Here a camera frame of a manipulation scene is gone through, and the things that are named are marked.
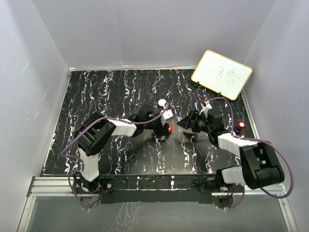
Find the white earbud charging case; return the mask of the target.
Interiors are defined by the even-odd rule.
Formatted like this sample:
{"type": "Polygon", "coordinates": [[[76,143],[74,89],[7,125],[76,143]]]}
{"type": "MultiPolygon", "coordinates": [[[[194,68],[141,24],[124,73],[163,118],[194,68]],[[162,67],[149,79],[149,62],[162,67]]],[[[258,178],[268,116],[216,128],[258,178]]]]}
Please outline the white earbud charging case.
{"type": "Polygon", "coordinates": [[[167,103],[167,101],[166,101],[165,99],[160,99],[160,100],[158,101],[158,106],[164,107],[166,103],[167,103]]]}

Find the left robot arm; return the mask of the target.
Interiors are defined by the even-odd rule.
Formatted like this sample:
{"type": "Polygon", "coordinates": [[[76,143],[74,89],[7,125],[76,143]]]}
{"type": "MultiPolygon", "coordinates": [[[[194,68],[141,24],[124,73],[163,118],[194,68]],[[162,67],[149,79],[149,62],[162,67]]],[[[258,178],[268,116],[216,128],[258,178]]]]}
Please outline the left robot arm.
{"type": "Polygon", "coordinates": [[[78,185],[86,192],[94,193],[99,189],[99,152],[107,144],[112,136],[136,137],[144,130],[152,130],[156,137],[165,137],[171,134],[172,126],[167,122],[173,117],[170,109],[156,113],[151,106],[142,107],[137,113],[130,115],[128,119],[104,118],[102,113],[95,112],[85,121],[75,134],[79,137],[78,151],[83,161],[79,174],[78,185]]]}

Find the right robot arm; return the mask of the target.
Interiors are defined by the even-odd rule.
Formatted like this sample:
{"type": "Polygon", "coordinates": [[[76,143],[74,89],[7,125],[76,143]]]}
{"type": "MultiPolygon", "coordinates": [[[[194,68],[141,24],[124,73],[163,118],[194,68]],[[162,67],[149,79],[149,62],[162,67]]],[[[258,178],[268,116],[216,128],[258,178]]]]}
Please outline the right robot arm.
{"type": "Polygon", "coordinates": [[[207,113],[191,110],[177,125],[192,132],[205,132],[212,145],[240,158],[240,167],[216,171],[214,186],[219,191],[228,191],[232,185],[259,189],[285,180],[275,149],[261,142],[243,140],[232,135],[225,129],[219,110],[209,109],[207,113]]]}

